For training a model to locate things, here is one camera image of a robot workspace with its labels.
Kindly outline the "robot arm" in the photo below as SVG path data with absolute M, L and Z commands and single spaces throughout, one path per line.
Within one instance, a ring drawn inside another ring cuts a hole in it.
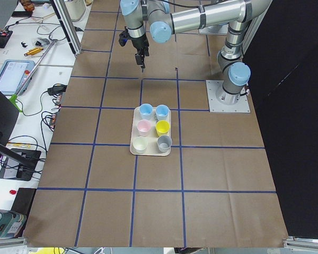
M 145 68 L 149 42 L 144 21 L 149 22 L 152 39 L 157 43 L 166 43 L 177 33 L 228 24 L 225 44 L 217 55 L 224 81 L 216 91 L 216 98 L 222 104 L 234 105 L 243 96 L 241 91 L 251 76 L 250 68 L 240 62 L 245 34 L 251 21 L 266 11 L 269 5 L 270 1 L 215 1 L 172 13 L 168 1 L 120 1 L 126 27 L 119 35 L 119 44 L 123 47 L 131 41 L 137 50 L 137 65 Z

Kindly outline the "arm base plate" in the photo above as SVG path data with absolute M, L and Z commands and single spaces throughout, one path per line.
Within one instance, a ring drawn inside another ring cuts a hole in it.
M 198 30 L 199 34 L 225 36 L 228 32 L 228 23 L 208 26 Z
M 239 94 L 223 90 L 223 80 L 206 80 L 209 111 L 211 113 L 250 113 L 248 97 L 243 87 Z

